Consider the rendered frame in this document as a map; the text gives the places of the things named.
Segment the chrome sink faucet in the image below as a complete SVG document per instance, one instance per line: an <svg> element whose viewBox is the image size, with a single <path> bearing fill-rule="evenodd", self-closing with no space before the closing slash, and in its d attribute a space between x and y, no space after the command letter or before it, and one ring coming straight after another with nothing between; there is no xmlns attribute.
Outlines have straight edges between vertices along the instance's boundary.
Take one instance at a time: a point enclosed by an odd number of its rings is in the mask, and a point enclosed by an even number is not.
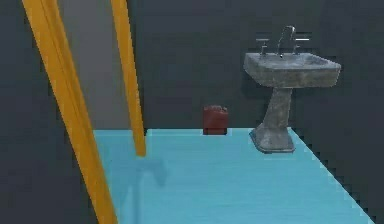
<svg viewBox="0 0 384 224"><path fill-rule="evenodd" d="M281 32L281 35L278 39L277 46L276 46L276 52L275 54L279 57L283 57L283 46L285 43L290 43L293 46L292 54L293 55L299 55L299 48L300 45L298 44L298 41L309 41L309 38L297 38L296 37L296 27L294 25L286 25ZM261 42L262 45L260 47L260 55L266 56L267 55L267 42L269 41L268 38L258 38L257 42Z"/></svg>

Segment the grey pedestal sink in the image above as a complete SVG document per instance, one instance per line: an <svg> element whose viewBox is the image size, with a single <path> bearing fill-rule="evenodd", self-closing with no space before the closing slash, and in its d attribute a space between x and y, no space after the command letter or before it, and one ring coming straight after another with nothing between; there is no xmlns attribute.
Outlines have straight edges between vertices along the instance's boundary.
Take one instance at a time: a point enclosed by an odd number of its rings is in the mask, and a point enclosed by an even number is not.
<svg viewBox="0 0 384 224"><path fill-rule="evenodd" d="M311 53L246 53L243 69L256 83L273 89L263 121L250 132L255 147L271 154L295 150L288 132L293 90L334 86L341 65Z"/></svg>

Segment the orange door frame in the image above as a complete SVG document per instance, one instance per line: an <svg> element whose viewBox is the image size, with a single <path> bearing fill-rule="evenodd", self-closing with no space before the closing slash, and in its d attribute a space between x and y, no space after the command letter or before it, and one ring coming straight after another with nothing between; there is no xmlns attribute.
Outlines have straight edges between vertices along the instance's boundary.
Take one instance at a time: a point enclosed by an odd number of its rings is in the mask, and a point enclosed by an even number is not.
<svg viewBox="0 0 384 224"><path fill-rule="evenodd" d="M146 155L128 0L110 0L135 153ZM118 224L57 0L22 0L98 224Z"/></svg>

